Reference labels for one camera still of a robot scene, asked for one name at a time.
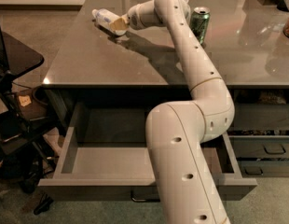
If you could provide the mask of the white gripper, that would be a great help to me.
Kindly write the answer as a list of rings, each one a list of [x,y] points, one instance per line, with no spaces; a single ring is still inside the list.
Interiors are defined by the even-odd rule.
[[[112,21],[110,23],[110,28],[117,32],[126,31],[129,26],[134,30],[142,30],[152,26],[164,26],[155,11],[153,0],[131,7],[127,12],[127,17],[121,16]]]

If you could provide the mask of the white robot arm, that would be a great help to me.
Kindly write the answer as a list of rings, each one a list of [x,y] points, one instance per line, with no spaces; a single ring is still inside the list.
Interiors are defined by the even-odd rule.
[[[186,0],[151,0],[113,24],[141,30],[165,26],[191,99],[157,105],[145,124],[146,144],[167,224],[231,224],[200,144],[223,134],[235,108],[225,81],[190,30]]]

